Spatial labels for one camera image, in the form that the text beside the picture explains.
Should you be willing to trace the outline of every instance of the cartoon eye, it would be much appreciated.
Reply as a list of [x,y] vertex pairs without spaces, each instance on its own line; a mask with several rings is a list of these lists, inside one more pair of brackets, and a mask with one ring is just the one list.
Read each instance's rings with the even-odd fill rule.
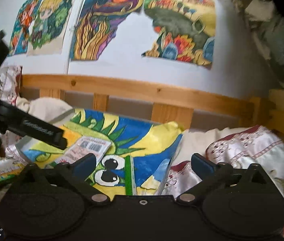
[[107,155],[102,159],[102,164],[106,169],[123,169],[125,160],[117,155]]
[[98,170],[94,175],[94,179],[97,184],[106,187],[114,187],[120,182],[119,177],[107,169]]

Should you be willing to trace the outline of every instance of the white patterned fabric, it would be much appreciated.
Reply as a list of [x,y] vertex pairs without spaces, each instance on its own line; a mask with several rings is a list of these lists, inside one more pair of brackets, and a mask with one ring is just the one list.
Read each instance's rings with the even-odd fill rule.
[[205,155],[205,150],[214,141],[229,134],[244,131],[244,128],[223,130],[213,129],[207,132],[188,129],[183,132],[183,137],[174,156],[169,171],[167,182],[162,195],[173,195],[175,198],[201,182],[201,179],[191,168],[191,157],[194,153]]
[[284,196],[284,143],[263,126],[255,126],[213,142],[205,152],[214,163],[227,162],[234,168],[259,163]]
[[54,118],[73,108],[60,99],[48,97],[31,101],[17,97],[16,107],[46,122],[50,122]]
[[[22,66],[0,67],[0,100],[16,106],[16,100],[19,95],[20,81],[22,76]],[[13,158],[24,162],[24,160],[14,151],[15,143],[20,136],[6,131],[0,134],[2,146],[5,149],[7,158]]]

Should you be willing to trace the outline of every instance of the wooden rail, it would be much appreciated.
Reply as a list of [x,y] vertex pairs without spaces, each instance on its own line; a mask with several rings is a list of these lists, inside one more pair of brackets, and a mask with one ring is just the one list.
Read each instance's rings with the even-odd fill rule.
[[76,75],[23,75],[22,87],[40,89],[40,97],[64,99],[65,91],[94,93],[93,109],[106,111],[108,98],[153,102],[152,120],[191,125],[195,109],[251,120],[254,104],[218,94],[134,80]]
[[93,93],[92,109],[99,111],[107,111],[109,96],[152,102],[152,121],[176,121],[185,129],[197,109],[238,117],[240,126],[259,124],[284,133],[284,113],[259,97],[246,101],[172,85],[77,75],[23,75],[23,87],[40,89],[40,97],[62,100],[65,91]]

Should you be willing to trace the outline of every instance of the label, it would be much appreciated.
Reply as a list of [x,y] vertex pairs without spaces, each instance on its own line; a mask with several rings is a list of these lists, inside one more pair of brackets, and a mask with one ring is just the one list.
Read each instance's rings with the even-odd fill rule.
[[92,153],[96,157],[96,164],[98,164],[111,144],[112,142],[104,139],[83,136],[67,149],[63,156],[57,158],[54,162],[56,164],[61,162],[72,164],[87,154]]

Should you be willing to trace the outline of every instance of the crayon drawing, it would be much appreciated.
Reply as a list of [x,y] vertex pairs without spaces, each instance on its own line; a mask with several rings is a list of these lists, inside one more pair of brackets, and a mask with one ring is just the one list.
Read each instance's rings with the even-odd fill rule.
[[146,15],[159,34],[143,56],[210,66],[215,36],[214,0],[145,0]]
[[73,37],[70,58],[97,60],[115,37],[118,25],[138,11],[143,0],[85,0]]
[[20,8],[9,43],[9,56],[26,53],[29,27],[35,19],[41,0],[27,0]]
[[[61,128],[65,131],[68,148],[82,136],[112,143],[98,165],[96,161],[93,167],[85,164],[84,173],[79,178],[111,199],[115,195],[161,193],[170,160],[182,137],[175,122],[153,125],[87,109],[76,109],[75,116]],[[24,154],[44,168],[49,164],[56,165],[54,160],[64,152],[38,142]]]
[[31,27],[27,55],[61,54],[73,0],[42,0]]

